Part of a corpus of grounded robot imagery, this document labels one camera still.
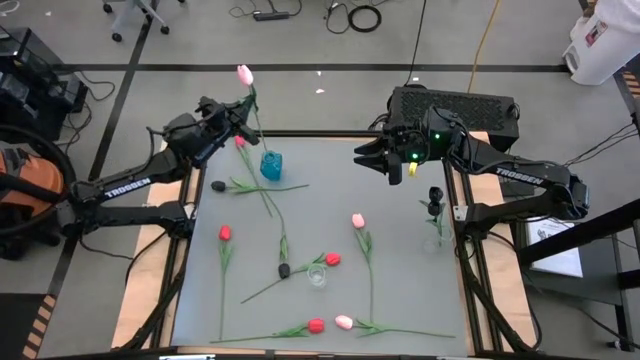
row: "black object on table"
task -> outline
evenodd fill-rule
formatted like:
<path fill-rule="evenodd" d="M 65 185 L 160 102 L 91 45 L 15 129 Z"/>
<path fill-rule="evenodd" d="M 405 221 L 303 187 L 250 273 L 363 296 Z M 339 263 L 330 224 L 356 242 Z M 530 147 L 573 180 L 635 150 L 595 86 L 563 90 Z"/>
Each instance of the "black object on table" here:
<path fill-rule="evenodd" d="M 507 151 L 520 137 L 520 114 L 512 97 L 402 87 L 387 102 L 388 109 L 401 109 L 398 115 L 408 123 L 422 120 L 430 106 L 458 114 L 470 131 L 486 131 L 497 150 Z"/>

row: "white container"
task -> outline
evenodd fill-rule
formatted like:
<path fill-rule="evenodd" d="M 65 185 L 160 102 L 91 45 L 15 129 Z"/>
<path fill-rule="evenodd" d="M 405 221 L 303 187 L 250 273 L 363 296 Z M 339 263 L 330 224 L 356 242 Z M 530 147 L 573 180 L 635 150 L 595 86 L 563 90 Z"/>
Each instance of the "white container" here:
<path fill-rule="evenodd" d="M 638 1 L 614 1 L 601 0 L 603 6 L 596 5 L 595 14 L 575 30 L 573 42 L 562 55 L 578 84 L 600 85 L 640 53 L 640 18 L 634 9 Z M 625 18 L 618 16 L 621 8 Z"/>

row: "green flower stem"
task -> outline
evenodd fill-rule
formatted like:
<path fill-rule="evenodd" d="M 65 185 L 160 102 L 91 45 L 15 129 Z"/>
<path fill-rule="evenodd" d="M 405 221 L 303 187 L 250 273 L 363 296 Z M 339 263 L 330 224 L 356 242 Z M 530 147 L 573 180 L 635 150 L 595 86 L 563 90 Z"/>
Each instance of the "green flower stem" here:
<path fill-rule="evenodd" d="M 260 183 L 258 182 L 258 177 L 256 176 L 255 169 L 253 168 L 253 164 L 251 164 L 251 160 L 249 160 L 248 154 L 245 153 L 246 150 L 244 150 L 244 148 L 238 148 L 238 151 L 240 152 L 240 156 L 242 156 L 242 160 L 244 161 L 244 164 L 247 166 L 247 169 L 249 170 L 249 173 L 251 174 L 251 177 L 253 178 L 253 181 L 255 182 L 256 186 L 260 186 Z M 267 208 L 267 212 L 269 213 L 269 216 L 273 217 L 273 214 L 271 213 L 271 209 L 269 208 L 269 204 L 267 204 L 265 193 L 261 191 L 260 197 L 262 198 L 262 202 L 264 203 L 264 206 Z"/>
<path fill-rule="evenodd" d="M 269 149 L 267 149 L 267 141 L 264 137 L 264 135 L 262 134 L 262 125 L 260 124 L 260 117 L 258 116 L 258 93 L 256 92 L 256 88 L 255 86 L 253 86 L 253 84 L 251 84 L 251 86 L 249 86 L 249 96 L 253 96 L 253 113 L 256 115 L 256 124 L 258 124 L 258 132 L 260 133 L 260 140 L 262 142 L 262 145 L 264 146 L 264 151 L 269 151 Z"/>
<path fill-rule="evenodd" d="M 218 340 L 218 341 L 209 341 L 209 344 L 218 344 L 223 342 L 236 342 L 236 341 L 249 341 L 249 340 L 262 340 L 262 339 L 277 339 L 279 336 L 268 335 L 268 336 L 253 336 L 248 338 L 238 338 L 238 339 L 230 339 L 230 340 Z"/>
<path fill-rule="evenodd" d="M 373 270 L 368 259 L 367 267 L 369 268 L 369 321 L 373 322 Z"/>
<path fill-rule="evenodd" d="M 354 328 L 359 328 L 359 329 L 369 329 L 369 327 L 361 326 L 361 325 L 353 325 L 353 327 Z M 428 336 L 436 336 L 436 337 L 444 337 L 444 338 L 455 339 L 455 336 L 448 335 L 448 334 L 438 334 L 438 333 L 432 333 L 432 332 L 426 332 L 426 331 L 405 330 L 405 329 L 395 329 L 395 328 L 382 329 L 380 331 L 373 332 L 373 333 L 370 333 L 370 334 L 363 334 L 363 335 L 360 335 L 358 337 L 366 337 L 366 336 L 371 336 L 371 335 L 377 335 L 377 334 L 382 334 L 382 333 L 385 333 L 385 332 L 401 332 L 401 333 L 407 333 L 407 334 L 428 335 Z"/>
<path fill-rule="evenodd" d="M 284 217 L 282 216 L 278 205 L 276 205 L 276 203 L 271 198 L 271 195 L 265 193 L 265 196 L 267 197 L 267 200 L 271 202 L 273 208 L 276 209 L 278 217 L 280 217 L 280 263 L 285 263 L 289 258 L 289 243 L 287 242 L 287 230 L 284 226 Z"/>
<path fill-rule="evenodd" d="M 305 185 L 297 185 L 297 186 L 292 186 L 292 187 L 288 187 L 288 188 L 282 188 L 282 189 L 273 189 L 273 188 L 265 188 L 262 186 L 256 186 L 250 189 L 243 189 L 241 191 L 237 191 L 235 192 L 235 194 L 250 194 L 252 192 L 256 192 L 256 191 L 289 191 L 289 190 L 295 190 L 295 189 L 301 189 L 301 188 L 305 188 L 305 187 L 309 187 L 309 184 L 305 184 Z M 229 187 L 229 189 L 234 190 L 234 189 L 240 189 L 239 187 Z"/>
<path fill-rule="evenodd" d="M 224 329 L 224 298 L 225 298 L 225 288 L 226 288 L 226 272 L 222 273 L 222 299 L 220 300 L 220 331 L 218 332 L 218 340 L 222 340 L 222 329 Z"/>
<path fill-rule="evenodd" d="M 299 274 L 299 273 L 301 273 L 301 272 L 303 272 L 303 271 L 304 271 L 303 269 L 297 269 L 297 270 L 294 270 L 294 271 L 292 271 L 292 272 L 291 272 L 291 274 L 289 274 L 289 277 L 291 277 L 291 275 L 294 275 L 294 274 Z M 253 295 L 249 296 L 248 298 L 246 298 L 246 299 L 242 300 L 242 301 L 240 302 L 240 304 L 244 304 L 244 303 L 246 303 L 247 301 L 249 301 L 249 300 L 253 299 L 254 297 L 256 297 L 256 296 L 258 296 L 258 295 L 262 294 L 263 292 L 265 292 L 265 291 L 267 291 L 267 290 L 271 289 L 272 287 L 274 287 L 274 286 L 278 285 L 279 283 L 281 283 L 282 281 L 284 281 L 284 280 L 286 280 L 286 279 L 288 279 L 288 278 L 285 278 L 285 279 L 278 279 L 278 280 L 276 280 L 276 281 L 272 282 L 271 284 L 269 284 L 269 285 L 265 286 L 264 288 L 262 288 L 260 291 L 258 291 L 258 292 L 256 292 L 255 294 L 253 294 Z"/>

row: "black and yellow tape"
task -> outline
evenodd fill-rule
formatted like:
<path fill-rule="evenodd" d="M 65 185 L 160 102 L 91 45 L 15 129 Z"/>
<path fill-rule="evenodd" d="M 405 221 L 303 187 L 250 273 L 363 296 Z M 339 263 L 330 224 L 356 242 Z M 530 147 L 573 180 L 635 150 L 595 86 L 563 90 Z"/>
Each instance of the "black and yellow tape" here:
<path fill-rule="evenodd" d="M 53 308 L 56 305 L 56 299 L 52 295 L 45 296 L 38 308 L 36 318 L 33 320 L 31 326 L 31 332 L 27 337 L 27 342 L 22 350 L 22 359 L 35 359 L 38 357 L 40 346 L 42 346 L 42 339 L 44 339 L 44 333 L 47 331 L 47 326 L 51 320 L 51 314 Z"/>

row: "cable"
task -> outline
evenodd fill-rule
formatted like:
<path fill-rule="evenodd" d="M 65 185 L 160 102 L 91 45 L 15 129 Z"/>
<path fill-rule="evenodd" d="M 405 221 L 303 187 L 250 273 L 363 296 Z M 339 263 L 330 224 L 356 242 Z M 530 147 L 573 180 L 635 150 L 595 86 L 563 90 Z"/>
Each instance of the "cable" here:
<path fill-rule="evenodd" d="M 624 130 L 626 130 L 627 128 L 629 128 L 630 126 L 633 126 L 633 124 L 629 124 L 626 126 L 623 126 L 620 130 L 614 132 L 613 134 L 609 135 L 606 139 L 604 139 L 603 141 L 599 142 L 598 144 L 596 144 L 595 146 L 591 147 L 589 150 L 583 152 L 582 154 L 574 157 L 571 160 L 568 160 L 564 165 L 565 166 L 570 166 L 572 165 L 574 162 L 580 160 L 582 157 L 588 155 L 589 153 L 591 153 L 592 151 L 595 151 L 596 149 L 598 149 L 600 146 L 604 145 L 607 141 L 612 140 L 612 139 L 616 139 L 618 137 L 616 137 L 616 135 L 620 134 L 621 132 L 623 132 Z M 635 130 L 631 130 L 630 132 L 627 132 L 623 135 L 621 135 L 621 137 L 624 137 L 626 135 L 629 135 L 630 133 L 633 133 Z"/>
<path fill-rule="evenodd" d="M 627 345 L 632 346 L 638 350 L 640 350 L 640 345 L 634 343 L 633 341 L 627 339 L 626 337 L 620 335 L 619 333 L 613 331 L 610 327 L 608 327 L 607 325 L 603 324 L 602 322 L 600 322 L 598 319 L 596 319 L 595 317 L 593 317 L 591 314 L 589 314 L 586 310 L 575 306 L 573 304 L 569 304 L 568 302 L 564 301 L 563 299 L 557 297 L 557 296 L 553 296 L 547 292 L 542 291 L 542 289 L 540 289 L 538 286 L 536 286 L 535 282 L 533 281 L 533 279 L 531 278 L 531 276 L 529 276 L 529 274 L 526 271 L 521 271 L 522 275 L 524 275 L 529 282 L 531 283 L 531 286 L 540 294 L 546 297 L 552 297 L 555 298 L 557 301 L 563 303 L 565 306 L 568 306 L 574 310 L 577 310 L 579 312 L 581 312 L 584 316 L 586 316 L 589 320 L 591 320 L 594 324 L 596 324 L 597 326 L 599 326 L 600 328 L 602 328 L 603 330 L 605 330 L 606 332 L 608 332 L 609 334 L 615 336 L 616 338 L 624 341 Z"/>
<path fill-rule="evenodd" d="M 500 235 L 500 234 L 497 234 L 497 233 L 495 233 L 495 232 L 493 232 L 493 231 L 489 231 L 489 235 L 494 236 L 495 238 L 500 239 L 500 240 L 502 240 L 504 243 L 508 244 L 508 245 L 509 245 L 509 247 L 510 247 L 510 248 L 511 248 L 515 253 L 516 253 L 516 256 L 518 255 L 518 251 L 516 250 L 515 245 L 513 245 L 513 244 L 511 243 L 511 241 L 507 240 L 507 238 L 505 238 L 504 236 L 502 236 L 502 235 Z M 529 280 L 529 282 L 531 283 L 531 286 L 532 286 L 532 287 L 533 287 L 533 288 L 534 288 L 534 289 L 535 289 L 539 294 L 544 295 L 544 296 L 550 296 L 550 295 L 548 295 L 547 293 L 545 293 L 544 291 L 542 291 L 539 287 L 537 287 L 537 286 L 536 286 L 535 282 L 533 281 L 533 279 L 531 278 L 531 276 L 529 276 L 529 274 L 528 274 L 526 271 L 521 270 L 521 273 L 522 273 L 522 275 L 524 275 L 524 276 Z M 626 337 L 624 337 L 624 336 L 622 336 L 622 335 L 618 334 L 617 332 L 615 332 L 615 331 L 611 330 L 611 328 L 609 328 L 608 326 L 606 326 L 606 325 L 604 325 L 603 323 L 601 323 L 600 321 L 598 321 L 596 318 L 594 318 L 593 316 L 591 316 L 591 314 L 589 314 L 588 312 L 586 312 L 584 309 L 581 309 L 581 308 L 579 308 L 579 307 L 577 307 L 577 306 L 573 306 L 573 305 L 571 305 L 571 304 L 568 304 L 568 303 L 566 303 L 565 301 L 563 301 L 563 300 L 561 300 L 561 299 L 559 299 L 559 298 L 557 298 L 557 297 L 555 297 L 555 298 L 556 298 L 557 300 L 561 301 L 562 303 L 564 303 L 565 305 L 567 305 L 567 306 L 569 306 L 569 307 L 571 307 L 571 308 L 573 308 L 573 309 L 575 309 L 575 310 L 580 311 L 580 312 L 581 312 L 582 314 L 584 314 L 587 318 L 589 318 L 589 320 L 591 320 L 593 323 L 595 323 L 596 325 L 598 325 L 598 326 L 600 326 L 601 328 L 603 328 L 605 331 L 607 331 L 607 332 L 608 332 L 608 333 L 610 333 L 611 335 L 613 335 L 613 336 L 617 337 L 617 338 L 618 338 L 618 339 L 620 339 L 620 340 L 625 341 L 628 345 L 633 346 L 633 347 L 634 347 L 634 348 L 636 348 L 636 349 L 640 349 L 640 346 L 639 346 L 638 344 L 636 344 L 636 343 L 634 343 L 634 342 L 630 341 L 630 340 L 629 340 L 629 339 L 627 339 Z"/>
<path fill-rule="evenodd" d="M 110 253 L 108 251 L 104 251 L 104 250 L 100 250 L 100 249 L 95 249 L 95 248 L 89 247 L 87 244 L 84 243 L 84 239 L 82 238 L 82 236 L 80 236 L 80 239 L 78 240 L 78 242 L 80 243 L 80 245 L 85 250 L 90 251 L 90 252 L 95 252 L 95 253 L 106 255 L 106 256 L 109 256 L 109 257 L 112 257 L 112 258 L 133 260 L 132 257 L 126 256 L 126 255 L 113 254 L 113 253 Z"/>
<path fill-rule="evenodd" d="M 583 163 L 583 162 L 585 162 L 585 161 L 591 160 L 591 159 L 593 159 L 594 157 L 598 156 L 598 154 L 600 154 L 601 152 L 603 152 L 603 151 L 605 151 L 605 150 L 607 150 L 607 149 L 609 149 L 609 148 L 611 148 L 611 147 L 613 147 L 613 146 L 615 146 L 615 145 L 617 145 L 617 144 L 621 143 L 622 141 L 624 141 L 624 140 L 626 140 L 626 139 L 629 139 L 629 138 L 632 138 L 632 137 L 637 137 L 637 136 L 638 136 L 638 133 L 636 132 L 636 133 L 634 133 L 634 134 L 627 135 L 627 136 L 625 136 L 625 137 L 623 137 L 623 138 L 619 138 L 619 139 L 618 139 L 617 141 L 615 141 L 614 143 L 612 143 L 612 144 L 609 144 L 609 145 L 605 146 L 604 148 L 600 149 L 598 152 L 596 152 L 595 154 L 593 154 L 593 155 L 591 155 L 591 156 L 587 157 L 586 159 L 581 159 L 581 160 L 579 160 L 579 161 L 574 161 L 574 162 L 572 162 L 571 164 L 569 164 L 569 165 L 567 165 L 567 166 L 571 166 L 571 165 L 575 165 L 575 164 L 580 164 L 580 163 Z"/>
<path fill-rule="evenodd" d="M 337 0 L 331 0 L 331 5 L 329 5 L 328 8 L 325 7 L 327 9 L 327 15 L 324 17 L 324 19 L 325 19 L 324 26 L 327 28 L 327 30 L 329 30 L 330 33 L 336 34 L 336 35 L 340 35 L 340 34 L 346 33 L 347 30 L 349 30 L 350 25 L 347 24 L 347 26 L 343 30 L 333 30 L 333 29 L 331 29 L 331 27 L 329 27 L 329 21 L 331 20 L 331 15 L 333 15 L 333 12 L 339 7 L 344 8 L 345 15 L 347 15 L 347 17 L 349 17 L 349 8 L 344 3 L 337 4 L 336 1 Z"/>
<path fill-rule="evenodd" d="M 162 234 L 158 235 L 158 237 L 156 237 L 155 239 L 153 239 L 153 241 L 151 241 L 150 243 L 148 243 L 145 247 L 142 248 L 142 250 L 140 250 L 133 258 L 131 258 L 131 263 L 129 263 L 129 266 L 127 267 L 127 273 L 124 277 L 124 285 L 127 285 L 127 282 L 129 281 L 129 274 L 131 273 L 131 269 L 133 269 L 133 265 L 136 263 L 136 261 L 138 259 L 140 259 L 140 257 L 147 252 L 147 250 L 151 249 L 151 247 L 153 247 L 153 245 L 157 244 L 160 240 L 162 240 L 162 238 L 167 234 L 167 231 L 163 231 Z"/>
<path fill-rule="evenodd" d="M 107 95 L 101 97 L 101 98 L 97 98 L 96 95 L 94 94 L 93 90 L 87 86 L 87 89 L 89 90 L 89 94 L 91 94 L 91 97 L 93 98 L 93 100 L 95 100 L 96 102 L 100 102 L 102 100 L 106 100 L 109 96 L 111 96 L 115 91 L 116 91 L 116 84 L 111 82 L 111 81 L 93 81 L 91 79 L 89 79 L 87 77 L 87 75 L 84 73 L 84 71 L 78 71 L 78 73 L 80 73 L 80 75 L 82 75 L 82 77 L 87 80 L 88 83 L 92 84 L 92 85 L 110 85 L 111 86 L 111 90 L 109 90 L 109 92 L 107 93 Z"/>
<path fill-rule="evenodd" d="M 245 17 L 245 16 L 253 15 L 254 12 L 258 11 L 258 6 L 256 5 L 255 0 L 249 0 L 249 2 L 251 2 L 251 4 L 253 5 L 253 10 L 252 11 L 247 13 L 247 12 L 244 12 L 244 10 L 240 6 L 234 6 L 231 9 L 229 9 L 229 11 L 228 11 L 229 15 L 233 16 L 236 19 L 241 18 L 241 17 Z M 241 14 L 240 15 L 234 15 L 233 14 L 233 10 L 235 10 L 235 9 L 240 10 Z"/>
<path fill-rule="evenodd" d="M 487 39 L 487 34 L 491 29 L 491 25 L 493 24 L 493 19 L 498 12 L 498 7 L 500 6 L 501 0 L 496 0 L 493 5 L 493 10 L 491 11 L 491 17 L 489 17 L 489 23 L 487 23 L 487 27 L 484 29 L 484 34 L 482 34 L 482 39 L 480 39 L 480 45 L 478 45 L 478 50 L 476 50 L 476 56 L 473 59 L 473 68 L 471 68 L 471 79 L 469 79 L 469 86 L 467 87 L 467 94 L 471 93 L 471 88 L 473 87 L 473 80 L 476 77 L 476 69 L 478 67 L 478 59 L 480 58 L 480 52 L 482 51 L 482 46 L 484 46 L 484 41 Z"/>
<path fill-rule="evenodd" d="M 407 86 L 409 81 L 411 81 L 411 75 L 413 75 L 413 67 L 416 64 L 416 55 L 418 54 L 418 45 L 420 44 L 420 34 L 422 34 L 422 22 L 424 21 L 424 13 L 426 8 L 427 8 L 427 0 L 422 0 L 422 14 L 420 15 L 420 25 L 418 25 L 418 36 L 416 36 L 416 46 L 413 48 L 413 58 L 411 59 L 411 67 L 409 67 L 409 76 L 407 77 L 407 81 L 405 81 L 404 86 Z"/>
<path fill-rule="evenodd" d="M 3 1 L 0 3 L 0 8 L 4 7 L 7 4 L 11 4 L 13 3 L 13 8 L 9 9 L 9 10 L 1 10 L 0 9 L 0 16 L 7 16 L 7 14 L 10 14 L 16 10 L 18 10 L 18 8 L 20 7 L 20 1 L 18 0 L 7 0 L 7 1 Z"/>

